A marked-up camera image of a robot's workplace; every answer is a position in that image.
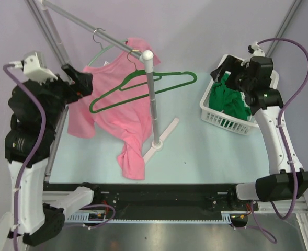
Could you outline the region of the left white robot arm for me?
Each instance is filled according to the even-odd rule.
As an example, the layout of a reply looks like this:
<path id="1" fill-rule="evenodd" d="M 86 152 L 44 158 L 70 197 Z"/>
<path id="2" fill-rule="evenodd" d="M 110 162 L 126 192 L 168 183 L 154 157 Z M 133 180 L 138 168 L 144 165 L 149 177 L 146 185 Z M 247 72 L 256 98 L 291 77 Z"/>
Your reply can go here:
<path id="1" fill-rule="evenodd" d="M 16 80 L 8 101 L 13 113 L 5 138 L 5 158 L 12 182 L 8 238 L 14 241 L 14 249 L 18 249 L 18 237 L 29 246 L 53 239 L 68 217 L 86 206 L 98 208 L 102 196 L 97 193 L 96 185 L 84 182 L 60 201 L 44 203 L 42 199 L 56 126 L 68 104 L 92 93 L 93 76 L 65 64 L 62 69 L 71 78 L 67 82 L 27 60 L 3 66 L 10 78 L 14 78 L 12 69 L 21 69 L 27 77 L 25 82 Z"/>

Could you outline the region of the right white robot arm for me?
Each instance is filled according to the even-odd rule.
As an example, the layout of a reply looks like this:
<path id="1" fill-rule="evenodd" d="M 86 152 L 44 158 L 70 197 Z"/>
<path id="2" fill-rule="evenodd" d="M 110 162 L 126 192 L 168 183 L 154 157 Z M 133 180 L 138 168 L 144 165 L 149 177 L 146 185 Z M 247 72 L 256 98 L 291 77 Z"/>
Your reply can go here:
<path id="1" fill-rule="evenodd" d="M 226 75 L 225 85 L 244 94 L 261 130 L 269 163 L 269 175 L 236 185 L 236 192 L 227 197 L 228 205 L 239 210 L 247 200 L 272 202 L 300 198 L 308 188 L 308 171 L 304 170 L 290 140 L 284 104 L 277 90 L 279 75 L 273 69 L 272 59 L 258 55 L 243 60 L 227 54 L 210 75 L 215 82 Z"/>

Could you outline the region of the pink t shirt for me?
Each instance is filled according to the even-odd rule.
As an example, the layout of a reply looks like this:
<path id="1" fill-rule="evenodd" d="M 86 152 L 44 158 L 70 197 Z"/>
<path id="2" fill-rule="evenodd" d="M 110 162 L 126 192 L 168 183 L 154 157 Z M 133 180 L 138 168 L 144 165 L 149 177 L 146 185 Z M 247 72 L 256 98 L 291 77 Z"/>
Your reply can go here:
<path id="1" fill-rule="evenodd" d="M 78 138 L 91 139 L 96 134 L 95 126 L 99 126 L 122 140 L 124 146 L 117 161 L 123 176 L 128 179 L 144 180 L 145 162 L 142 157 L 142 146 L 152 133 L 149 98 L 142 98 L 96 114 L 89 112 L 89 105 L 94 99 L 121 84 L 124 78 L 136 69 L 144 69 L 143 63 L 128 56 L 124 51 L 104 66 L 85 66 L 83 72 L 93 75 L 93 92 L 90 96 L 69 105 L 67 132 Z M 128 85 L 145 81 L 146 76 L 140 76 L 130 81 Z M 135 90 L 115 92 L 99 101 L 95 108 L 102 108 L 138 95 Z"/>

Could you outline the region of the green t shirt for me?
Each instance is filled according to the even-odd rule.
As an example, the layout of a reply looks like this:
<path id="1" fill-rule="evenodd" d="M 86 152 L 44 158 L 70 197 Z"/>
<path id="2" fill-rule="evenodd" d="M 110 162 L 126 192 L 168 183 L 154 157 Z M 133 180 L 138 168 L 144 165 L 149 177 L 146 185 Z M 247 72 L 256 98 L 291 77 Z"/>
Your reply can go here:
<path id="1" fill-rule="evenodd" d="M 224 74 L 220 82 L 214 82 L 209 96 L 209 108 L 234 118 L 247 121 L 251 110 L 245 106 L 241 93 L 226 86 L 229 75 Z"/>

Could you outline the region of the green hanger with gold hook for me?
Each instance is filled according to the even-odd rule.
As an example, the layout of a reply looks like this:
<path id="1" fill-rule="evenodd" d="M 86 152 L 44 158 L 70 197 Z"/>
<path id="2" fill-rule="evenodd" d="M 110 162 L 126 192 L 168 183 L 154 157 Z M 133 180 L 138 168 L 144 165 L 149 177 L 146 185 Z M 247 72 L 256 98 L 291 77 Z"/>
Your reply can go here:
<path id="1" fill-rule="evenodd" d="M 184 72 L 155 72 L 154 71 L 154 54 L 152 51 L 150 50 L 146 50 L 144 52 L 141 53 L 140 57 L 139 57 L 139 61 L 141 61 L 144 64 L 144 69 L 143 70 L 139 70 L 136 69 L 135 71 L 133 71 L 132 73 L 128 74 L 124 80 L 121 82 L 121 84 L 113 87 L 111 90 L 105 92 L 104 94 L 102 94 L 100 97 L 94 99 L 90 105 L 89 105 L 89 112 L 92 114 L 96 114 L 96 113 L 100 113 L 102 111 L 123 105 L 123 104 L 127 104 L 129 102 L 133 102 L 142 98 L 146 98 L 150 96 L 150 93 L 152 92 L 153 94 L 161 94 L 170 90 L 174 90 L 174 89 L 178 89 L 184 86 L 188 86 L 191 84 L 194 84 L 197 80 L 198 77 L 196 75 L 196 73 L 194 72 L 190 72 L 190 71 L 184 71 Z M 140 76 L 146 76 L 146 81 L 142 82 L 142 83 L 138 83 L 135 85 L 131 85 L 129 86 L 128 83 Z M 149 83 L 149 81 L 151 80 L 153 83 L 160 81 L 164 76 L 190 76 L 191 80 L 184 82 L 184 83 L 180 83 L 177 85 L 173 85 L 171 87 L 166 87 L 163 89 L 159 89 L 159 90 L 153 90 L 153 91 L 147 91 L 146 93 L 144 92 L 144 85 L 147 85 Z M 95 105 L 103 100 L 104 98 L 112 95 L 115 92 L 127 92 L 129 90 L 135 90 L 136 93 L 138 93 L 138 96 L 134 96 L 134 97 L 130 97 L 128 99 L 125 99 L 123 101 L 119 101 L 117 103 L 114 104 L 110 104 L 107 105 L 105 107 L 102 108 L 95 108 Z"/>

